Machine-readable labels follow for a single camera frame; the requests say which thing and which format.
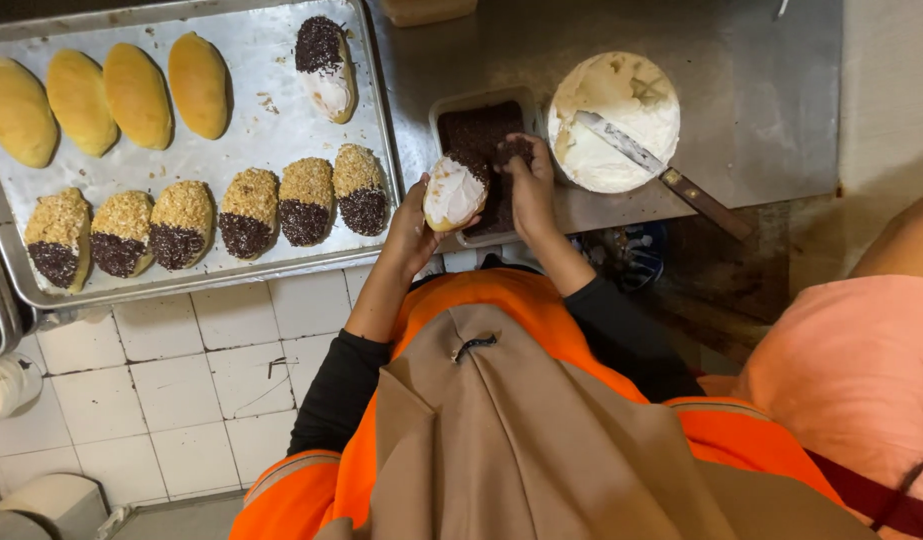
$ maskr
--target stainless steel counter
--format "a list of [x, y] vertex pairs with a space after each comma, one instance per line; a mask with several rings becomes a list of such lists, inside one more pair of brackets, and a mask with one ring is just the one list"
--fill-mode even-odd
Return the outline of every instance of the stainless steel counter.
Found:
[[[543, 111], [561, 79], [613, 50], [650, 58], [682, 107], [672, 165], [736, 208], [829, 193], [838, 180], [841, 0], [481, 0], [461, 19], [375, 23], [406, 188], [434, 163], [438, 99], [514, 85]], [[565, 233], [692, 214], [657, 180], [600, 195], [559, 185]]]

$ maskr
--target person's left hand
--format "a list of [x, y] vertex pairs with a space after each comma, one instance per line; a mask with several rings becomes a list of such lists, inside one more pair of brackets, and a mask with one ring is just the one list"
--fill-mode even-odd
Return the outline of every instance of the person's left hand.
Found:
[[[378, 264], [398, 266], [402, 279], [407, 283], [411, 283], [414, 275], [428, 264], [441, 240], [455, 233], [453, 230], [435, 232], [425, 221], [423, 203], [429, 179], [428, 173], [422, 174], [421, 179], [407, 191], [405, 200], [391, 218], [388, 238], [378, 258]], [[475, 225], [479, 219], [476, 215], [465, 227]]]

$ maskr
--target white frosting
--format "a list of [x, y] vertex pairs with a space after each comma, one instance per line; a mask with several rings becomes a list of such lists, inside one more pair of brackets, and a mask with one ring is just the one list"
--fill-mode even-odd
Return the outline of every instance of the white frosting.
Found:
[[425, 215], [434, 224], [446, 219], [452, 228], [468, 223], [488, 196], [484, 184], [468, 167], [450, 157], [441, 157], [429, 174], [431, 179], [425, 192], [424, 209]]
[[335, 70], [318, 69], [314, 73], [301, 72], [301, 83], [311, 96], [314, 106], [325, 117], [340, 116], [351, 103], [351, 92], [344, 80], [344, 64], [335, 64]]
[[674, 155], [681, 127], [678, 97], [668, 77], [644, 56], [604, 53], [580, 63], [554, 93], [548, 136], [565, 174], [587, 190], [621, 193], [651, 180], [651, 173], [575, 122], [576, 111], [598, 113], [663, 164]]

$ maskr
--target plastic container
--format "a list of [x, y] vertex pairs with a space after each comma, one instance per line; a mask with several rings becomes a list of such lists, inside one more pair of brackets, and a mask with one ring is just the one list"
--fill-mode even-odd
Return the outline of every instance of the plastic container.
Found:
[[[428, 121], [431, 123], [431, 134], [434, 136], [434, 147], [437, 149], [438, 155], [442, 156], [444, 154], [441, 148], [441, 133], [438, 132], [438, 117], [441, 117], [444, 113], [481, 109], [500, 105], [506, 101], [514, 101], [521, 108], [522, 118], [525, 123], [525, 133], [547, 140], [534, 92], [527, 86], [509, 86], [496, 90], [469, 92], [434, 102], [431, 106], [431, 111], [428, 113]], [[455, 236], [458, 243], [468, 249], [496, 246], [519, 240], [518, 233], [515, 230], [483, 234], [472, 238], [468, 238], [464, 235], [464, 232], [459, 231]]]
[[0, 357], [0, 420], [35, 399], [42, 384], [41, 370], [34, 362], [16, 352]]
[[400, 28], [463, 18], [477, 7], [478, 0], [382, 0], [382, 11]]

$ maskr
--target knife handle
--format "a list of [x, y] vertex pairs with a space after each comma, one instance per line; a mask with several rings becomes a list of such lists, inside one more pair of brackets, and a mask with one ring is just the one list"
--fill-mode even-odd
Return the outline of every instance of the knife handle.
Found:
[[678, 172], [674, 167], [668, 167], [658, 178], [660, 178], [662, 184], [674, 191], [678, 197], [681, 197], [681, 200], [688, 203], [700, 215], [712, 220], [715, 225], [724, 229], [736, 240], [743, 241], [751, 235], [750, 225], [745, 223], [742, 218], [734, 215], [724, 204], [718, 202], [714, 197], [695, 185], [693, 181]]

